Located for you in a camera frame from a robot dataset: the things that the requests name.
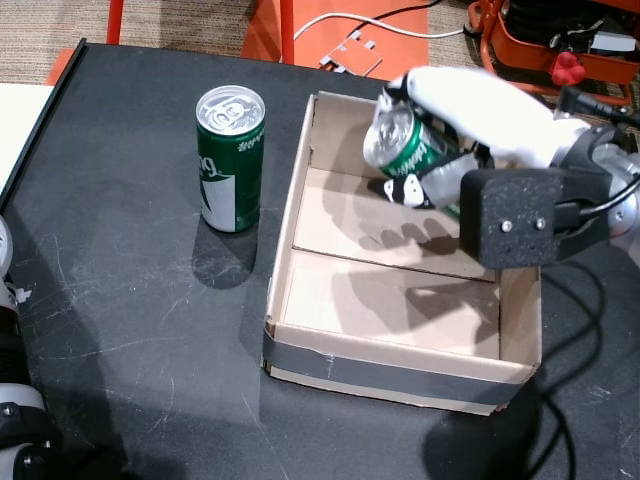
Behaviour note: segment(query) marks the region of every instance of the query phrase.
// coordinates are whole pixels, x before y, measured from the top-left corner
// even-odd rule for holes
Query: black tape
[[[310,348],[279,342],[266,330],[262,352],[266,362],[288,372],[420,397],[481,405],[503,405],[508,403],[521,387],[519,384],[424,372],[324,354]]]

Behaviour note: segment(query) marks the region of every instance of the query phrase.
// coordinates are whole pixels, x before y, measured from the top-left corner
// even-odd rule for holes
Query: carpet floor
[[[126,0],[121,43],[239,55],[254,1]],[[429,32],[460,28],[470,1],[445,0],[430,9]],[[0,82],[43,83],[60,49],[74,47],[81,37],[105,41],[108,10],[108,0],[1,0]],[[429,57],[432,65],[480,65],[477,42],[464,35],[432,40]],[[513,80],[536,78],[522,71],[499,71]],[[602,92],[604,87],[587,88]],[[633,106],[640,109],[640,77],[633,90]]]

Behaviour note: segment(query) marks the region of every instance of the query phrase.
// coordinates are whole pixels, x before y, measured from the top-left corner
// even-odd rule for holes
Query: cable
[[[607,210],[611,210],[619,203],[625,201],[629,195],[631,195],[640,186],[640,174],[634,175],[633,180],[625,188],[620,190],[617,194],[611,197],[604,203],[596,205],[595,207],[587,207],[580,210],[580,218],[582,220],[589,220],[590,218],[597,217]]]
[[[319,17],[316,17],[313,20],[305,23],[302,26],[302,28],[300,28],[300,30],[298,30],[295,33],[295,35],[293,36],[293,39],[297,40],[298,37],[300,37],[300,35],[302,35],[304,32],[306,32],[313,25],[315,25],[318,22],[321,22],[322,20],[326,20],[327,18],[350,18],[352,20],[359,20],[361,22],[366,22],[366,23],[370,23],[372,25],[376,25],[376,26],[378,26],[380,28],[385,28],[385,29],[390,30],[390,31],[395,32],[395,33],[400,33],[401,35],[408,35],[410,37],[416,37],[416,38],[436,39],[436,38],[451,37],[453,35],[459,35],[459,34],[462,33],[462,28],[459,29],[459,30],[455,30],[453,32],[447,32],[447,33],[433,33],[433,34],[430,34],[430,33],[410,32],[408,30],[403,30],[401,28],[394,27],[393,25],[388,25],[386,23],[379,22],[378,20],[375,20],[373,18],[363,17],[362,15],[356,15],[354,13],[332,12],[332,13],[325,13],[324,15],[320,15]]]
[[[426,8],[431,8],[436,6],[437,4],[442,3],[442,0],[433,0],[433,2],[431,3],[426,3],[424,5],[415,5],[413,7],[404,7],[404,8],[399,8],[397,10],[392,10],[390,12],[386,12],[383,13],[381,15],[377,15],[375,17],[373,17],[374,20],[382,20],[383,18],[387,18],[387,17],[392,17],[393,15],[398,15],[400,13],[405,13],[405,12],[412,12],[414,10],[422,10],[422,9],[426,9]],[[362,22],[360,25],[358,25],[356,28],[354,28],[353,30],[351,30],[349,32],[349,35],[347,35],[347,37],[350,37],[351,35],[353,35],[354,32],[356,32],[357,30],[360,30],[361,28],[366,27],[367,25],[370,25],[370,22]]]

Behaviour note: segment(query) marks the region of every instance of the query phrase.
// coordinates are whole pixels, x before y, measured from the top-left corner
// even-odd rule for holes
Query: cardboard box
[[[375,103],[320,92],[300,135],[266,313],[271,376],[488,415],[541,356],[538,269],[487,271],[458,224],[366,188]]]

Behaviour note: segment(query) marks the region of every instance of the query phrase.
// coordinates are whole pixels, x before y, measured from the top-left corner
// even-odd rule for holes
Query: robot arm
[[[612,237],[637,250],[640,156],[615,125],[637,119],[576,89],[563,92],[554,114],[508,82],[469,68],[409,71],[384,88],[375,118],[398,103],[448,124],[467,149],[372,189],[412,207],[459,202],[462,248],[483,265],[552,263]],[[577,112],[611,123],[591,127]],[[495,167],[518,168],[484,169],[481,151]],[[417,184],[418,198],[398,193],[415,192]]]

